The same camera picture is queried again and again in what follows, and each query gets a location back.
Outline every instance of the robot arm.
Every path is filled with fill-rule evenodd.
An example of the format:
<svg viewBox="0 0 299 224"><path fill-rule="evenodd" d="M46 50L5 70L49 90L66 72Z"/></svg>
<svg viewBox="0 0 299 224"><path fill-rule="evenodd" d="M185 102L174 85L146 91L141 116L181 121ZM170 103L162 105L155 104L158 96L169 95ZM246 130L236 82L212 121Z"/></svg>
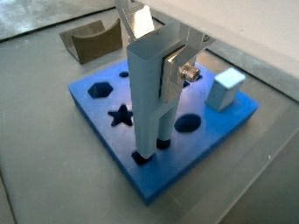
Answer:
<svg viewBox="0 0 299 224"><path fill-rule="evenodd" d="M196 57L216 39L179 22L155 31L150 8L141 3L117 0L117 9L131 40L127 58L135 113L134 158L147 160L157 148L171 144L183 83L198 80Z"/></svg>

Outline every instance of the blue foam block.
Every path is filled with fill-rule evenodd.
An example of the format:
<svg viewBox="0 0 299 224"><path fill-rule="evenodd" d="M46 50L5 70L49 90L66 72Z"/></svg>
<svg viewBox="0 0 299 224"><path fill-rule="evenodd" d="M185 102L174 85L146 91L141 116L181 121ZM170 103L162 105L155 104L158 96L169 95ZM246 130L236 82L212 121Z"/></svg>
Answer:
<svg viewBox="0 0 299 224"><path fill-rule="evenodd" d="M201 127L192 133L173 131L173 144L167 150L158 150L151 161L138 165L131 154L137 150L135 129L123 123L111 127L114 117L109 111L118 111L125 103L133 108L130 79L119 74L127 71L127 62L94 73L90 77L70 84L70 92L91 128L107 147L131 184L149 204L173 185L179 177L216 150L217 145L245 123L258 109L258 103L244 93L238 93L234 104L218 112L205 101L212 89L214 73L204 66L204 78L182 91L177 118L186 114L201 116ZM90 88L97 82L109 82L114 88L109 97L94 99Z"/></svg>

